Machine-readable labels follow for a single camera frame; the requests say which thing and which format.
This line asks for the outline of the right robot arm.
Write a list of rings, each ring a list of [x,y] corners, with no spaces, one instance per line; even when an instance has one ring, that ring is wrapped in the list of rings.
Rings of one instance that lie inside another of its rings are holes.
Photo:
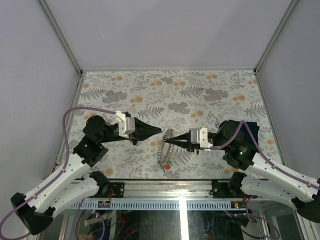
[[[266,198],[292,208],[311,222],[320,222],[319,179],[266,156],[244,120],[226,120],[217,132],[209,132],[206,127],[192,128],[165,142],[196,155],[199,151],[224,151],[223,160],[237,170],[227,183],[231,196]]]

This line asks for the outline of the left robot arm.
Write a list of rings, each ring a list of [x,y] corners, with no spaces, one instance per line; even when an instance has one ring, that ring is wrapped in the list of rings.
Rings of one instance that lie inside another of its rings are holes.
[[[43,232],[61,212],[88,197],[105,197],[110,181],[99,170],[90,171],[108,152],[104,143],[130,141],[133,145],[162,132],[128,113],[118,111],[117,122],[109,124],[101,116],[90,117],[84,137],[63,165],[27,193],[15,193],[10,201],[15,214],[31,235]]]

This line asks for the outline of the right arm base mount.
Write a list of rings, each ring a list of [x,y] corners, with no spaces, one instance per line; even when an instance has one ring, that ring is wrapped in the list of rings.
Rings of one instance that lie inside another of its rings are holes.
[[[250,194],[244,193],[241,189],[240,180],[223,179],[211,180],[211,191],[210,195],[214,199],[243,199],[245,196],[250,197]]]

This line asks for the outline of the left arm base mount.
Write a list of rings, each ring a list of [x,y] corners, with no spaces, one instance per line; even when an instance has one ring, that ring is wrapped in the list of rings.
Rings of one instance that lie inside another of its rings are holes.
[[[89,195],[89,198],[101,198],[101,199],[120,199],[124,197],[125,183],[124,182],[111,182],[108,185],[107,190],[98,192],[94,195]]]

